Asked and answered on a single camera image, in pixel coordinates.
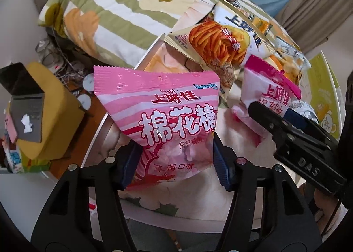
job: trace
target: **wall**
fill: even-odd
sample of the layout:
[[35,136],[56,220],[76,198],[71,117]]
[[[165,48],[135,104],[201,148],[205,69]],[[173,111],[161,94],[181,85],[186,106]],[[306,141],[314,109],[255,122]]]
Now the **wall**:
[[[10,61],[27,64],[35,60],[35,46],[46,33],[36,25],[38,12],[33,0],[0,0],[0,16],[0,67]],[[0,85],[0,115],[9,99]],[[0,135],[3,123],[0,120]],[[54,185],[43,174],[0,174],[0,201],[27,239]]]
[[[0,68],[10,61],[27,64],[36,60],[36,44],[46,32],[37,26],[38,11],[33,0],[0,0],[0,16]],[[9,100],[9,93],[0,85],[0,115]],[[3,123],[0,121],[0,135]]]
[[308,59],[317,55],[320,50],[333,69],[340,84],[343,98],[347,89],[347,78],[353,70],[353,15],[351,15],[329,38],[306,56]]

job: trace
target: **laptop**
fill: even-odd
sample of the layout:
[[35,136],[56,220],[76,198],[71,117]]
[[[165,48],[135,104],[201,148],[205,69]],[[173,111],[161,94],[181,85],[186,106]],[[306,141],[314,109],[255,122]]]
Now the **laptop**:
[[[42,141],[42,115],[44,92],[22,63],[11,64],[0,69],[0,83],[11,94],[10,115],[18,139]],[[27,114],[32,131],[24,133],[22,117]]]

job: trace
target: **bolt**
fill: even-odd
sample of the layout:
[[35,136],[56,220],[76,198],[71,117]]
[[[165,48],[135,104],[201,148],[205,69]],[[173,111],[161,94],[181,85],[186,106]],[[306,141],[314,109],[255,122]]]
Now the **bolt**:
[[295,138],[294,138],[293,135],[291,135],[291,134],[287,134],[287,135],[288,135],[288,137],[289,137],[289,139],[290,139],[291,141],[294,141],[294,140],[295,140]]
[[68,170],[73,171],[77,168],[77,164],[73,163],[68,166]]
[[106,163],[113,163],[115,161],[115,157],[109,156],[105,159]]
[[283,168],[282,165],[276,164],[275,165],[275,170],[278,171],[278,172],[282,172],[284,170],[284,168]]
[[246,159],[244,157],[238,157],[237,158],[237,163],[240,165],[243,165],[246,163]]

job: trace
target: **pink object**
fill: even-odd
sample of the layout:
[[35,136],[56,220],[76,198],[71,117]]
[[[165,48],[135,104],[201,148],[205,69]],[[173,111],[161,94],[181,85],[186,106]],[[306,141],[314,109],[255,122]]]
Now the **pink object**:
[[130,188],[189,178],[212,164],[220,80],[214,72],[94,67],[94,92],[144,150]]
[[8,132],[8,136],[10,137],[11,143],[15,143],[17,140],[17,131],[15,125],[13,124],[12,117],[9,113],[5,115],[5,129]]
[[267,131],[248,115],[248,107],[259,101],[280,116],[284,116],[292,100],[301,99],[301,90],[282,72],[254,55],[244,67],[241,88],[242,104],[232,107],[233,114],[262,138]]

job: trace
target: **yellow stool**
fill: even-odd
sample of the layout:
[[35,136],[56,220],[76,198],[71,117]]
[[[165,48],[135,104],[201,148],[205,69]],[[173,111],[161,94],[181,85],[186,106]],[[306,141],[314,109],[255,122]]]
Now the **yellow stool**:
[[17,144],[29,159],[62,158],[84,112],[79,109],[80,102],[77,98],[45,66],[32,62],[26,68],[45,93],[42,142],[17,140]]

